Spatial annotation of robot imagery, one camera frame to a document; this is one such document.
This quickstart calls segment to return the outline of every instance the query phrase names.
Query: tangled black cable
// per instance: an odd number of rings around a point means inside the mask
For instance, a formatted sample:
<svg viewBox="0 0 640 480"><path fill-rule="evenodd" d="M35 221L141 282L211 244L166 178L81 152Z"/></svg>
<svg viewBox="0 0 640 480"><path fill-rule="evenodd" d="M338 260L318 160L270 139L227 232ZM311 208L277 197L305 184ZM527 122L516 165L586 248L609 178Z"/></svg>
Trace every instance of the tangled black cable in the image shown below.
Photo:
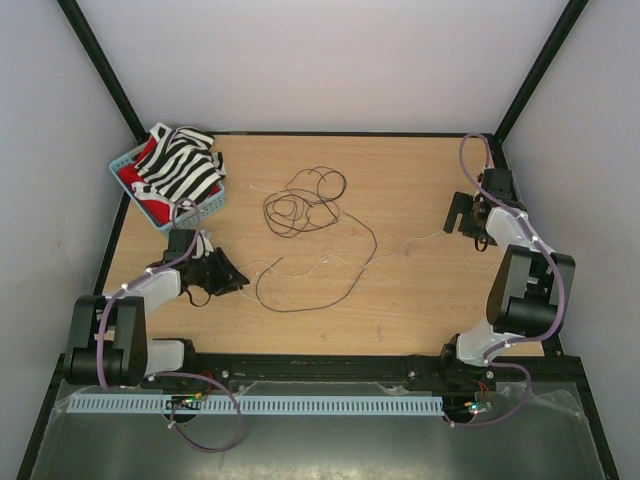
<svg viewBox="0 0 640 480"><path fill-rule="evenodd" d="M304 188L292 188L291 185L302 174L316 175L318 182L315 190ZM323 185L327 184L327 177L335 175L340 179L340 191L333 196L325 196L320 193ZM267 197L263 203L262 211L269 229L283 238L293 238L300 233L315 232L338 223L340 208L335 203L347 189L347 179L342 173L333 168L318 166L300 170L287 182L284 190L275 192ZM314 207L321 206L329 215L329 220L316 225L311 221L311 212Z"/></svg>
<svg viewBox="0 0 640 480"><path fill-rule="evenodd" d="M315 190L306 190L304 188L292 187L292 184L298 179L298 177L305 173L307 175L317 175L318 181L316 183ZM340 188L337 194L327 196L323 195L320 190L323 186L325 186L325 184L328 183L327 177L329 176L336 176L340 180ZM358 222L364 228L366 228L371 234L371 238L373 239L373 251L371 252L371 255L369 255L367 261L364 263L364 265L368 265L369 262L371 262L371 259L373 259L373 256L376 254L376 251L378 250L378 239L376 238L375 233L373 233L373 230L371 230L371 228L369 228L363 222L347 212L340 211L340 207L338 207L335 201L344 194L346 189L346 177L333 168L317 166L314 168L305 168L304 170L300 170L293 176L291 180L289 180L289 182L287 182L284 190L275 192L265 199L262 210L264 213L265 221L267 222L267 226L273 233L275 233L279 237L293 238L300 233L315 232L318 230L322 230L323 228L330 227L331 225L335 225L336 223L338 223L340 214L344 213L348 217ZM312 221L311 216L314 208L322 208L328 214L326 221L322 223L314 223ZM284 257L280 257L278 260L276 260L270 268L280 262L283 258ZM362 277L365 269L363 268L358 272L358 275L356 276L347 292L338 300L335 300L321 307L298 308L295 310L279 310L277 308L270 307L260 298L260 282L262 281L262 278L264 277L267 270L269 270L269 268L265 269L258 276L258 280L256 281L256 299L263 307L273 312L296 313L322 310L337 305L351 294L356 284L358 283L358 280L360 280L360 277Z"/></svg>

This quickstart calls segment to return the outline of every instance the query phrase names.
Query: black and white striped fabric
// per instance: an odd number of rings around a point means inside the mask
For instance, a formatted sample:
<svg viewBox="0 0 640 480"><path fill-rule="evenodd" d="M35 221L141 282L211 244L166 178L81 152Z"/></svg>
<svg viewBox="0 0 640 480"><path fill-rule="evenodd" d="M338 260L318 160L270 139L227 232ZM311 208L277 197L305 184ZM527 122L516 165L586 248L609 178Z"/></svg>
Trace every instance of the black and white striped fabric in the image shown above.
<svg viewBox="0 0 640 480"><path fill-rule="evenodd" d="M136 164L147 183L145 193L159 195L170 205L185 197L199 205L225 177L222 154L210 151L211 135L191 127L171 130L162 123L149 133L158 144Z"/></svg>

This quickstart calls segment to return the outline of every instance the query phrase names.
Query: wooden tabletop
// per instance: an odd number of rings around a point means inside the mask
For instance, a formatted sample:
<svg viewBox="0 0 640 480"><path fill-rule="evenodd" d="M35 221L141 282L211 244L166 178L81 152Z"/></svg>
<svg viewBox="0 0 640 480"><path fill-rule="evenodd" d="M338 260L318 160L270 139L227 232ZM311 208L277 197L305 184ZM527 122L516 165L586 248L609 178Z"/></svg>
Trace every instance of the wooden tabletop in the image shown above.
<svg viewBox="0 0 640 480"><path fill-rule="evenodd" d="M373 248L371 234L341 215L321 231L293 239L273 234L262 204L301 169L332 167L347 179L340 209L370 227L377 256L391 255L403 242L440 232L451 197L473 192L460 171L457 138L301 137L220 135L214 150L224 154L227 205L207 218L214 246L255 283L265 268L296 276L265 274L262 300L279 310L326 305L349 288ZM484 149L468 142L468 165L479 171ZM129 210L105 291L140 275L160 260L166 238L142 215ZM333 307L304 313L276 313L255 301L255 288L214 297L202 308L185 296L146 319L152 337L186 337L201 352L282 354L438 354L454 334L484 317L487 295L502 255L497 247L474 250L472 240L439 233L416 240L365 269L351 294ZM206 300L193 288L194 300ZM539 344L509 352L542 355Z"/></svg>

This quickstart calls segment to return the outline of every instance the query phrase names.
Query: black frame post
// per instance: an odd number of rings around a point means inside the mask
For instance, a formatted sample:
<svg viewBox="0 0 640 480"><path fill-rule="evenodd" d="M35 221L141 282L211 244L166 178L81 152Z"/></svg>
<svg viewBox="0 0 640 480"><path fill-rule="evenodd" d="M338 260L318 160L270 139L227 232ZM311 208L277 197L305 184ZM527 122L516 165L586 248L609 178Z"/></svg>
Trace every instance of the black frame post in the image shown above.
<svg viewBox="0 0 640 480"><path fill-rule="evenodd" d="M511 102L509 110L507 110L502 122L500 122L500 126L496 130L495 140L498 145L502 145L507 139L507 135L509 135L509 132L518 121L524 107L527 105L527 102L529 102L540 80L544 77L549 65L551 65L551 62L558 54L560 47L562 47L562 44L588 2L589 0L569 0L569 3L567 3L558 22L555 27L553 27L549 38L547 38L544 47L540 50L538 58L536 58L513 102Z"/></svg>
<svg viewBox="0 0 640 480"><path fill-rule="evenodd" d="M138 144L144 143L147 140L147 133L136 111L133 109L129 98L127 98L127 94L124 92L122 85L120 85L118 77L113 71L113 68L111 68L109 60L107 60L106 55L102 51L98 39L93 34L91 26L82 13L78 2L76 2L76 0L58 0L58 4L67 17L67 20L69 20L71 27L73 27L73 30L76 32L91 62L93 62L93 66L96 67L98 74L100 74L100 78L102 78L107 90L109 90L113 101L116 102L120 113L127 122L127 125L129 125L136 141Z"/></svg>

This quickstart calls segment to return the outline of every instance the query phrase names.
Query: blue basket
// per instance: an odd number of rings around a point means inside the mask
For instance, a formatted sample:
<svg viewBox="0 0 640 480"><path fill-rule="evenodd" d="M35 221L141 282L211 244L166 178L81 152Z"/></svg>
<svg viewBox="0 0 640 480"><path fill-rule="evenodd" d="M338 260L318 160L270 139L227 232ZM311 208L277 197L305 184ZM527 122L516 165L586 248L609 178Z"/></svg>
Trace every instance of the blue basket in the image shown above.
<svg viewBox="0 0 640 480"><path fill-rule="evenodd" d="M133 195L133 192L131 191L131 189L118 176L118 172L123 167L126 167L127 165L131 165L132 163L135 162L135 157L144 149L145 145L146 144L142 144L139 147L134 148L130 152L125 153L121 157L116 158L113 162L109 164L109 170L111 171L113 176L116 177L116 180L118 181L120 186L124 189L124 191L127 192L129 197L131 197L131 200L133 200L133 202L138 206L138 208L142 210L142 213L144 213L144 215L149 219L151 224L156 229L160 230L164 235L168 235L169 230L173 228L172 223L169 222L166 225L160 225L151 215L149 215L149 212L147 212L145 208L142 205L140 205L140 202ZM222 183L218 183L218 186L220 187L220 191L218 193L216 193L215 195L211 195L204 202L198 205L198 209L200 210L201 220L204 220L209 215L212 215L213 213L217 212L222 207L224 207L224 204L225 204L224 186L222 185ZM189 227L195 226L195 224L196 224L196 216L195 216L195 212L193 211L185 212L182 215L180 215L178 218L176 218L177 228L189 228Z"/></svg>

